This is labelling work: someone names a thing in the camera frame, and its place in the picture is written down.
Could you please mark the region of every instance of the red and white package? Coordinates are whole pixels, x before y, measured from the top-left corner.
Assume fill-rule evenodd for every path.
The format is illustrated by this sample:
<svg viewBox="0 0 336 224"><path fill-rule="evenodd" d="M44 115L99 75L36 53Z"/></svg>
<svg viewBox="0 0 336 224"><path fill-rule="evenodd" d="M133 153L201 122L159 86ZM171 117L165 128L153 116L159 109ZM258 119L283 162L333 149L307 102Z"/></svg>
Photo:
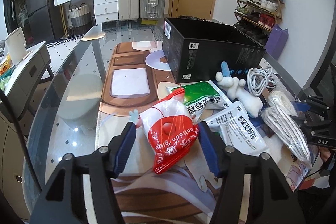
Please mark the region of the red and white package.
<svg viewBox="0 0 336 224"><path fill-rule="evenodd" d="M153 171L161 174L190 150L198 134L183 104L184 89L177 89L140 114L143 131L155 151Z"/></svg>

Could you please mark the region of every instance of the nike box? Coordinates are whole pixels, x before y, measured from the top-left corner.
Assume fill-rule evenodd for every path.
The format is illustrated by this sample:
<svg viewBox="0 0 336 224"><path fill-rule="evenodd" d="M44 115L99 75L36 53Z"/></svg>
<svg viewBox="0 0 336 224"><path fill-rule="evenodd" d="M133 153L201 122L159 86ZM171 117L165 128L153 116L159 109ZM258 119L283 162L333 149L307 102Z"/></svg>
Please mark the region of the nike box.
<svg viewBox="0 0 336 224"><path fill-rule="evenodd" d="M265 48L233 26L166 18L162 50L176 83L214 80L226 61L232 77L257 68Z"/></svg>

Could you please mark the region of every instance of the red sneaker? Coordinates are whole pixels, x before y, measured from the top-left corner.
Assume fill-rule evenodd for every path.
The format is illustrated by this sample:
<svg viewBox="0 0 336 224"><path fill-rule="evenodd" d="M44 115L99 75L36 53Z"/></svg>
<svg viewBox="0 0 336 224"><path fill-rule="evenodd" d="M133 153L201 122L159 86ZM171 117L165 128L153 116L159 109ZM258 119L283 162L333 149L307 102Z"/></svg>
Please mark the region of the red sneaker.
<svg viewBox="0 0 336 224"><path fill-rule="evenodd" d="M264 26L266 21L267 21L266 15L263 13L260 13L258 24L260 24L261 26Z"/></svg>
<svg viewBox="0 0 336 224"><path fill-rule="evenodd" d="M265 22L265 28L272 30L275 24L275 19L274 17L271 17L269 15L267 15L267 20Z"/></svg>

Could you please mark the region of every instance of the human hand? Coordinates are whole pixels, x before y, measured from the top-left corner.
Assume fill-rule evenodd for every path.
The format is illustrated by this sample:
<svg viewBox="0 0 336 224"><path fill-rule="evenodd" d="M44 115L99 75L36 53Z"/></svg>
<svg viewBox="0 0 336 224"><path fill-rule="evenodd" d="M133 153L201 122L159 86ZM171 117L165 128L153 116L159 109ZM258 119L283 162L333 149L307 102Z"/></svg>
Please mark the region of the human hand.
<svg viewBox="0 0 336 224"><path fill-rule="evenodd" d="M321 152L321 160L323 162L326 162L328 160L328 158L330 158L330 151L328 148L326 147L320 147L320 152Z"/></svg>

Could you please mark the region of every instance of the green package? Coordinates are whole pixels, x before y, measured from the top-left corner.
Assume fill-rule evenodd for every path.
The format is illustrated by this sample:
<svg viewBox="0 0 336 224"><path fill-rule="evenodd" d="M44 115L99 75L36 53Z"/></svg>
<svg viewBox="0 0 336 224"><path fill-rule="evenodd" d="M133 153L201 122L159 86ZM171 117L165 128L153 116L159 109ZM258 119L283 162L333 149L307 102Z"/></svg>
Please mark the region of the green package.
<svg viewBox="0 0 336 224"><path fill-rule="evenodd" d="M178 88L167 88L172 92ZM194 123L197 123L205 109L225 109L232 104L230 99L214 84L213 81L198 82L182 86L184 88L184 105Z"/></svg>

